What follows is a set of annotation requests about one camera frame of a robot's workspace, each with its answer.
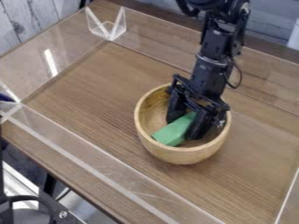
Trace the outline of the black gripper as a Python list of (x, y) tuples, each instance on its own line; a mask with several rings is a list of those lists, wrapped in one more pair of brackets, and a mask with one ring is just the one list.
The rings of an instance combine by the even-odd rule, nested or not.
[(172, 123), (187, 110), (191, 110), (191, 124), (185, 131), (187, 140), (199, 140), (208, 133), (212, 126), (220, 126), (225, 121), (229, 105), (221, 99), (233, 59), (209, 59), (196, 55), (196, 62), (191, 77), (184, 78), (177, 73), (172, 76), (172, 84), (167, 88), (169, 102), (165, 121)]

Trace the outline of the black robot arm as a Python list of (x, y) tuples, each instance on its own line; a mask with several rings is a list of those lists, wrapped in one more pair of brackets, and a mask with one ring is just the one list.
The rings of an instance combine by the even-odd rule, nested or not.
[(187, 140), (203, 138), (213, 127), (227, 122), (229, 105), (221, 95), (225, 88), (236, 88), (229, 76), (239, 68), (235, 57), (244, 46), (244, 34), (251, 13), (249, 0), (175, 0), (188, 17), (204, 15), (200, 51), (188, 78), (175, 74), (167, 89), (171, 95), (165, 121), (173, 122), (193, 112), (184, 132)]

